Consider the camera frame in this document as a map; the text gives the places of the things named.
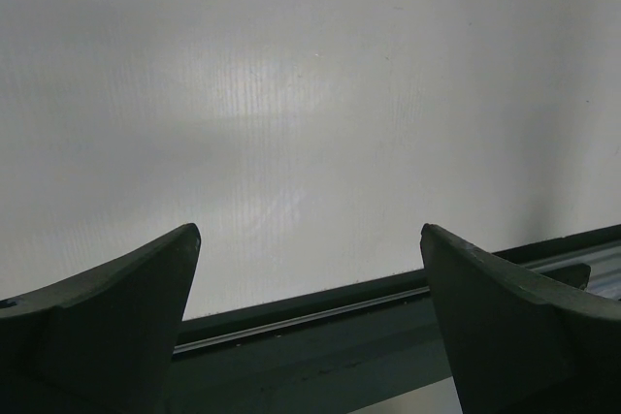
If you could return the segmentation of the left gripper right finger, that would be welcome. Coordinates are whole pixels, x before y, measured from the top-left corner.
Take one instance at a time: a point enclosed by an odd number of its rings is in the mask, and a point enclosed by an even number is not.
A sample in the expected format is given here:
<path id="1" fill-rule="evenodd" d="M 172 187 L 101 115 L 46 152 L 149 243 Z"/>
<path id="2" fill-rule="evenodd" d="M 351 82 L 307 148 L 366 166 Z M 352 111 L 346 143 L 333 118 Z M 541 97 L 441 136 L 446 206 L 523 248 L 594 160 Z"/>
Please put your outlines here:
<path id="1" fill-rule="evenodd" d="M 620 304 L 427 224 L 421 254 L 465 413 L 617 413 Z"/>

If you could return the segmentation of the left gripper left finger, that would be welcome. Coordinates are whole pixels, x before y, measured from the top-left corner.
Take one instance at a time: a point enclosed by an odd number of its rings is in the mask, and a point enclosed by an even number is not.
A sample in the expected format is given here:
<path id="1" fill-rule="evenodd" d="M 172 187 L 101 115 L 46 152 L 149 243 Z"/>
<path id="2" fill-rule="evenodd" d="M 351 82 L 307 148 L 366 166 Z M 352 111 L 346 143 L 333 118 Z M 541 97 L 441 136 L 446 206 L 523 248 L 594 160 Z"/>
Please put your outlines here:
<path id="1" fill-rule="evenodd" d="M 184 224 L 108 263 L 1 302 L 4 413 L 152 413 L 201 237 Z"/>

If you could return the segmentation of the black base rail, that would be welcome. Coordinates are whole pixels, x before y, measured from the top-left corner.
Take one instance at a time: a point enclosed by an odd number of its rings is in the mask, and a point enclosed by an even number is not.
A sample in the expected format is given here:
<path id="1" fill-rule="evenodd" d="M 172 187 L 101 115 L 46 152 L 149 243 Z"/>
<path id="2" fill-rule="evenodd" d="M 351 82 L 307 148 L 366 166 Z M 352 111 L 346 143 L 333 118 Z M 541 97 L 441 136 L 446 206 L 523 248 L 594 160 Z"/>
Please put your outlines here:
<path id="1" fill-rule="evenodd" d="M 491 254 L 620 304 L 618 227 Z M 156 409 L 345 413 L 445 378 L 423 267 L 187 322 Z"/>

